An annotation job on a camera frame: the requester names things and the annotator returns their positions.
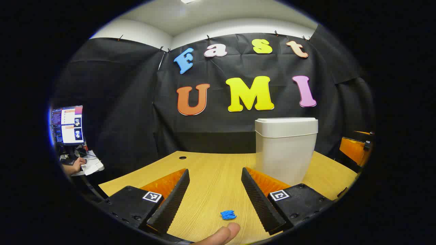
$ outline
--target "wooden table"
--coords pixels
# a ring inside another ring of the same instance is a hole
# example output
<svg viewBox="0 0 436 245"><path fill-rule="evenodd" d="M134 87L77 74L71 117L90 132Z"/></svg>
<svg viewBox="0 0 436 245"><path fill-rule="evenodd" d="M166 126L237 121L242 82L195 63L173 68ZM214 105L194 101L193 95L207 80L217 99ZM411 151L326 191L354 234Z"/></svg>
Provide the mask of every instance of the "wooden table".
<svg viewBox="0 0 436 245"><path fill-rule="evenodd" d="M200 241L229 222L241 225L239 234L228 244L248 244L271 237L241 182L242 168L255 169L255 154L210 154L177 151L125 176L100 184L108 195L130 185L141 188L172 172L187 168L190 183L168 234L189 241ZM334 200L350 187L356 173L332 159L313 153L303 183ZM234 210L236 219L223 220L220 212Z"/></svg>

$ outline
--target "ceiling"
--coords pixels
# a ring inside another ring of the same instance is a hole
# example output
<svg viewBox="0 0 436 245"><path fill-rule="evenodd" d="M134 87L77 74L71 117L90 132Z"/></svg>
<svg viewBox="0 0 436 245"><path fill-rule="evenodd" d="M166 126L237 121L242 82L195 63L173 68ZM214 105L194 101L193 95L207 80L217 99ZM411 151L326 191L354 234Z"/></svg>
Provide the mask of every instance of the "ceiling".
<svg viewBox="0 0 436 245"><path fill-rule="evenodd" d="M316 29L316 22L276 0L153 0L122 14L119 19L141 21L171 36L190 29L239 18L267 18Z"/></svg>

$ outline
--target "finger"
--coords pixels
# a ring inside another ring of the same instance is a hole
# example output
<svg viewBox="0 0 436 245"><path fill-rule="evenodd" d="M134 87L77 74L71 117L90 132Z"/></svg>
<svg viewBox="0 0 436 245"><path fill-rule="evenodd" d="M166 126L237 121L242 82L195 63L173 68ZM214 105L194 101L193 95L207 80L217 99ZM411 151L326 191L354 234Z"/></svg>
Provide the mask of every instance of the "finger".
<svg viewBox="0 0 436 245"><path fill-rule="evenodd" d="M230 236L229 228L221 227L218 229L218 231L215 234L213 234L213 235L211 235L211 236L209 236L209 237L207 237L199 242L193 243L193 244L195 244L195 245L223 245L229 236Z"/></svg>
<svg viewBox="0 0 436 245"><path fill-rule="evenodd" d="M239 233L239 231L241 230L241 227L236 224L236 223L229 223L227 225L227 228L230 230L230 236L224 241L223 244L228 243L229 241L231 241L233 238L235 238L235 236Z"/></svg>

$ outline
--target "ceiling light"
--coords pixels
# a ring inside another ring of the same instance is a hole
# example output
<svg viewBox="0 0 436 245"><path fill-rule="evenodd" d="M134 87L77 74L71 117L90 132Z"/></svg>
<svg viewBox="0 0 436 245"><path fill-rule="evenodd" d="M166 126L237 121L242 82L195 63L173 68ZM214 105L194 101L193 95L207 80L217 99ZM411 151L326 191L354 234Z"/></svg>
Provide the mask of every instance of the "ceiling light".
<svg viewBox="0 0 436 245"><path fill-rule="evenodd" d="M182 3L192 3L192 2L194 2L195 0L180 0L180 1L182 1Z"/></svg>

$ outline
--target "blue letter f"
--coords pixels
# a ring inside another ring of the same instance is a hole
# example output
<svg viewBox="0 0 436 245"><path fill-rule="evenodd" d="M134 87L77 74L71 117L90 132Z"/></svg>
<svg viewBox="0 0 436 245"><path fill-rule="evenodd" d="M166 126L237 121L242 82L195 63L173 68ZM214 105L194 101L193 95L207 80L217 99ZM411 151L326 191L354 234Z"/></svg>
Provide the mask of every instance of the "blue letter f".
<svg viewBox="0 0 436 245"><path fill-rule="evenodd" d="M177 62L177 64L180 67L180 74L185 73L187 70L189 70L189 68L192 67L192 63L188 63L188 61L192 61L192 59L194 58L190 54L192 51L194 51L193 48L188 48L182 54L180 54L179 56L177 56L174 59L174 62Z"/></svg>

